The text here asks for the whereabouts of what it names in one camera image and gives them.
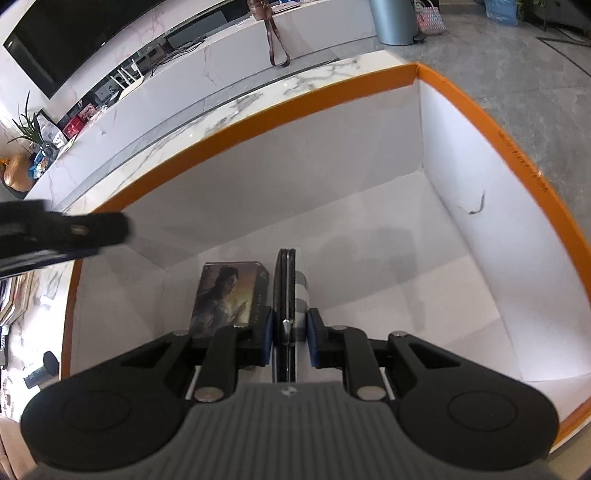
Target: handbag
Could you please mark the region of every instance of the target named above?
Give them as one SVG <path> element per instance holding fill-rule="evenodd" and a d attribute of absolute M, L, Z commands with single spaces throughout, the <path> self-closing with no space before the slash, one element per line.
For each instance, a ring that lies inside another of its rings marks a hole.
<path fill-rule="evenodd" d="M 426 0 L 431 6 L 427 7 L 422 0 L 415 0 L 414 10 L 417 13 L 418 28 L 425 35 L 440 35 L 445 32 L 445 23 L 439 9 L 431 0 Z"/>
<path fill-rule="evenodd" d="M 283 48 L 283 51 L 285 52 L 285 62 L 283 62 L 280 66 L 287 67 L 291 63 L 291 59 L 285 50 L 285 47 L 283 46 L 283 42 L 281 41 L 281 36 L 279 35 L 279 30 L 277 29 L 277 25 L 273 19 L 273 10 L 269 6 L 269 2 L 267 0 L 247 0 L 246 3 L 248 4 L 248 8 L 251 10 L 254 19 L 264 20 L 265 22 L 265 28 L 267 29 L 267 41 L 269 42 L 269 60 L 271 60 L 271 65 L 274 67 L 276 66 L 272 37 L 272 34 L 274 33 L 277 37 L 277 40 L 279 41 L 279 45 L 281 45 L 281 48 Z"/>

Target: vase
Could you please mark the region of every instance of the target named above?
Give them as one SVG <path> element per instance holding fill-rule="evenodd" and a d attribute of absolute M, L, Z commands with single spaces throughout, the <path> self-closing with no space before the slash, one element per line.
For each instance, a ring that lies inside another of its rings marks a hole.
<path fill-rule="evenodd" d="M 4 183 L 18 192 L 28 192 L 33 187 L 33 179 L 28 175 L 30 166 L 27 155 L 13 155 L 4 171 Z"/>
<path fill-rule="evenodd" d="M 49 163 L 55 162 L 57 158 L 57 154 L 60 152 L 60 149 L 57 148 L 52 142 L 45 141 L 41 144 L 41 151 L 43 155 L 47 157 Z"/>

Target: small box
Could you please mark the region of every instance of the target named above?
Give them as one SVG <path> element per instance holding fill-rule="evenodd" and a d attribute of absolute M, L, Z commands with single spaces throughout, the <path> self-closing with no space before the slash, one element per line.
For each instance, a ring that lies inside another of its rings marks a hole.
<path fill-rule="evenodd" d="M 254 325 L 267 305 L 269 273 L 258 262 L 206 263 L 191 316 L 194 336 L 211 336 L 225 325 Z"/>
<path fill-rule="evenodd" d="M 70 120 L 67 125 L 64 127 L 64 135 L 71 139 L 74 135 L 80 133 L 80 131 L 84 128 L 84 122 L 76 115 L 72 120 Z"/>
<path fill-rule="evenodd" d="M 82 110 L 77 113 L 77 116 L 82 120 L 84 123 L 88 123 L 92 117 L 94 117 L 98 113 L 98 110 L 92 103 L 86 105 Z"/>

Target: marble surface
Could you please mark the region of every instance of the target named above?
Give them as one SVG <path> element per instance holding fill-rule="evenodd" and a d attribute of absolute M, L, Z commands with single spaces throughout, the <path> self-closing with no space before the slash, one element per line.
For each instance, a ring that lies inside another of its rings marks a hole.
<path fill-rule="evenodd" d="M 291 64 L 284 69 L 268 68 L 259 73 L 255 73 L 247 78 L 239 80 L 211 95 L 205 97 L 179 113 L 166 119 L 161 124 L 154 127 L 127 147 L 114 155 L 108 162 L 103 164 L 92 174 L 88 175 L 80 184 L 74 188 L 61 202 L 54 206 L 54 210 L 62 211 L 78 199 L 84 192 L 88 191 L 100 179 L 106 177 L 111 171 L 118 168 L 124 162 L 142 150 L 150 147 L 153 143 L 163 139 L 166 135 L 172 133 L 177 128 L 185 126 L 190 121 L 196 119 L 203 112 L 217 108 L 224 103 L 232 101 L 239 96 L 245 95 L 253 90 L 276 82 L 283 78 L 292 76 L 299 72 L 321 66 L 340 59 L 348 59 L 363 53 L 382 50 L 376 37 L 362 38 L 353 40 L 334 47 L 325 48 L 313 53 L 303 55 L 293 59 Z"/>
<path fill-rule="evenodd" d="M 94 185 L 65 211 L 70 215 L 91 212 L 178 152 L 269 106 L 353 76 L 403 63 L 405 62 L 402 59 L 391 52 L 377 51 L 307 70 L 241 96 L 189 122 L 131 158 Z"/>
<path fill-rule="evenodd" d="M 317 0 L 277 14 L 275 22 L 294 59 L 375 35 L 368 0 Z M 47 200 L 52 209 L 70 202 L 71 197 L 64 203 L 94 171 L 99 170 L 100 176 L 93 176 L 92 183 L 127 160 L 135 148 L 142 148 L 140 139 L 145 134 L 157 129 L 160 134 L 155 138 L 149 135 L 156 140 L 171 131 L 162 133 L 159 125 L 176 128 L 178 124 L 171 123 L 186 121 L 203 111 L 200 102 L 205 97 L 268 70 L 268 51 L 264 23 L 251 17 L 163 65 L 140 88 L 85 128 L 72 148 L 39 179 L 27 199 Z M 173 119 L 179 112 L 181 118 Z"/>

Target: red box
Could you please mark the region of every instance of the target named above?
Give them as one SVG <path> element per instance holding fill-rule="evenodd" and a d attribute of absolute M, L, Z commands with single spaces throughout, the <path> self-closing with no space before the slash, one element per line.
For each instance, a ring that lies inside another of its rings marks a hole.
<path fill-rule="evenodd" d="M 74 135 L 79 134 L 80 131 L 84 128 L 84 122 L 80 120 L 80 117 L 76 115 L 72 120 L 68 122 L 68 124 L 64 127 L 64 135 L 66 137 L 72 138 Z"/>

